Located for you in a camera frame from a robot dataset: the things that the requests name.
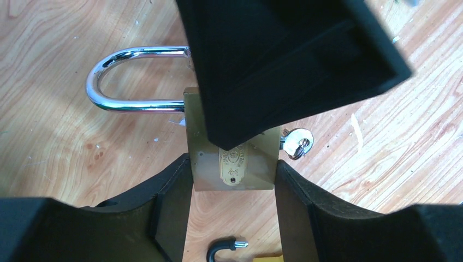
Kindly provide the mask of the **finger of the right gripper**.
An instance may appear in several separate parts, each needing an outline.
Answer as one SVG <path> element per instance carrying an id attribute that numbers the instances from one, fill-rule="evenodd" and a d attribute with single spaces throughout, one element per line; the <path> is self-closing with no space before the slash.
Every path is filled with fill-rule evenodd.
<path id="1" fill-rule="evenodd" d="M 177 1 L 208 139 L 270 129 L 383 94 L 412 72 L 364 1 Z"/>

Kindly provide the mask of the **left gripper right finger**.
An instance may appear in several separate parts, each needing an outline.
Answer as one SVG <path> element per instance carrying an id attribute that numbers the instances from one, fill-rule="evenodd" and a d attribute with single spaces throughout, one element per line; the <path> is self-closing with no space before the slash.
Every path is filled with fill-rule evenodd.
<path id="1" fill-rule="evenodd" d="M 280 160 L 275 197 L 285 261 L 462 261 L 462 206 L 382 214 L 351 204 Z"/>

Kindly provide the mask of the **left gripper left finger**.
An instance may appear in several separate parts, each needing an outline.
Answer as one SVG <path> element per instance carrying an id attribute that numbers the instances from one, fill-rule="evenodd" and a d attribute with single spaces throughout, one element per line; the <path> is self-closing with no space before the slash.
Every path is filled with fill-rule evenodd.
<path id="1" fill-rule="evenodd" d="M 1 261 L 181 261 L 192 195 L 188 154 L 97 206 L 1 199 Z"/>

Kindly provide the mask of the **brass padlock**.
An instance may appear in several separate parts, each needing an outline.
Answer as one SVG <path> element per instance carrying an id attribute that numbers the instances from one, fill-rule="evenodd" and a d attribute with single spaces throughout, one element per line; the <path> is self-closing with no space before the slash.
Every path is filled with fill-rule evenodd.
<path id="1" fill-rule="evenodd" d="M 103 94 L 99 84 L 113 67 L 133 59 L 190 58 L 188 46 L 142 46 L 120 50 L 99 61 L 86 80 L 86 92 L 101 109 L 125 113 L 185 114 L 188 153 L 196 191 L 272 190 L 281 150 L 298 160 L 312 148 L 314 137 L 305 128 L 275 127 L 247 142 L 224 150 L 206 135 L 205 117 L 196 87 L 186 88 L 184 100 L 117 100 Z"/>

